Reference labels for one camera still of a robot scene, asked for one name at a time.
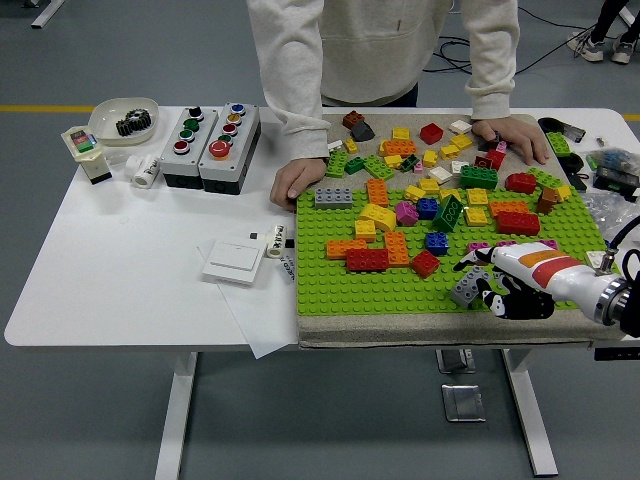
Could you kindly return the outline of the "person's left hand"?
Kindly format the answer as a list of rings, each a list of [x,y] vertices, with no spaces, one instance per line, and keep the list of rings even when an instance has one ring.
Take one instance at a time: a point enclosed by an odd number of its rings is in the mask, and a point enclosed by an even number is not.
[[[550,158],[543,132],[519,119],[506,117],[474,120],[472,131],[486,141],[494,141],[500,136],[502,140],[511,142],[520,149],[527,165],[532,165],[534,161],[545,164]]]

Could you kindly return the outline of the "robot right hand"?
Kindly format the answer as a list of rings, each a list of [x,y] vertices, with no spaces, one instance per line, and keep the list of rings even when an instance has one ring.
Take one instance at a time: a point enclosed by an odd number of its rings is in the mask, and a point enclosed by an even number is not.
[[[590,266],[540,242],[479,248],[453,269],[480,264],[492,264],[496,281],[507,291],[500,294],[487,281],[476,281],[483,302],[499,318],[546,319],[556,303],[570,301],[590,320],[604,322],[601,296],[616,279],[613,274],[599,276]]]

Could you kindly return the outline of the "person's right hand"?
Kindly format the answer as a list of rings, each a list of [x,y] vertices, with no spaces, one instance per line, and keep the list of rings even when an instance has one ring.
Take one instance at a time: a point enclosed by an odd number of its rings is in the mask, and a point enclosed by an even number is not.
[[[280,168],[270,191],[270,201],[287,211],[295,211],[298,197],[320,181],[326,172],[324,158],[301,158]]]

